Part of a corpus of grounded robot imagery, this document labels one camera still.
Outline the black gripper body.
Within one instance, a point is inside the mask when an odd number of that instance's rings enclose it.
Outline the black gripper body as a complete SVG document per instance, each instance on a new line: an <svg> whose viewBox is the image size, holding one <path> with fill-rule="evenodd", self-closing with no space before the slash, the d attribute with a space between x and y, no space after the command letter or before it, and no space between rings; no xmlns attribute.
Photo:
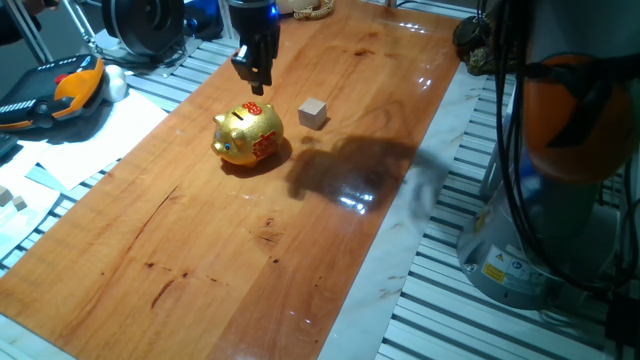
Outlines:
<svg viewBox="0 0 640 360"><path fill-rule="evenodd" d="M278 25L274 0L229 0L231 24L239 35L256 35Z"/></svg>

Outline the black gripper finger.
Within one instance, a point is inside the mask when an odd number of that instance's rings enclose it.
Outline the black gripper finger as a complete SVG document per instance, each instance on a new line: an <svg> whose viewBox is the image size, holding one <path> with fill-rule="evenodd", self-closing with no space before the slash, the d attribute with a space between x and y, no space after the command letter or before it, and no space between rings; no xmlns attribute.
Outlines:
<svg viewBox="0 0 640 360"><path fill-rule="evenodd" d="M247 82L254 95L263 95L260 67L255 67L251 45L240 38L239 48L231 57L231 63L241 80Z"/></svg>
<svg viewBox="0 0 640 360"><path fill-rule="evenodd" d="M260 38L260 82L262 84L272 83L273 61L278 56L279 31L270 30Z"/></svg>

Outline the person hand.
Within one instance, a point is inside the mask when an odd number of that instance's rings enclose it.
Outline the person hand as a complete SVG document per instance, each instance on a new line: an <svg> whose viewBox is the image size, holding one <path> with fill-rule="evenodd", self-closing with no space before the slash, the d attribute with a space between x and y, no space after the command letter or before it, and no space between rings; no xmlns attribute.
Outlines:
<svg viewBox="0 0 640 360"><path fill-rule="evenodd" d="M59 0L22 0L22 4L29 15L38 15L45 9L53 9L59 5Z"/></svg>

